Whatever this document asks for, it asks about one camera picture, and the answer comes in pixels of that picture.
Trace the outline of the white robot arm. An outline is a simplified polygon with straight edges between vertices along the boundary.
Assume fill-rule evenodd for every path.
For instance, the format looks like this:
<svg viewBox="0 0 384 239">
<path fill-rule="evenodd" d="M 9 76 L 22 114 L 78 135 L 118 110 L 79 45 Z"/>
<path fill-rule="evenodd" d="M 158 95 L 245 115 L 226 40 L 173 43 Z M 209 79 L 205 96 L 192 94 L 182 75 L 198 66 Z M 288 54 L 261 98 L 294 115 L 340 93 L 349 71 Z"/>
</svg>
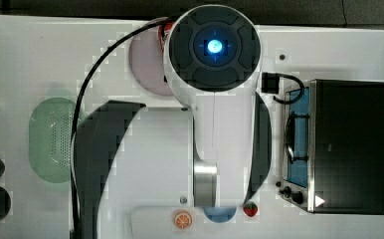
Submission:
<svg viewBox="0 0 384 239">
<path fill-rule="evenodd" d="M 263 46 L 240 11 L 202 5 L 168 33 L 163 67 L 174 97 L 193 115 L 197 207 L 238 207 L 250 182 Z"/>
</svg>

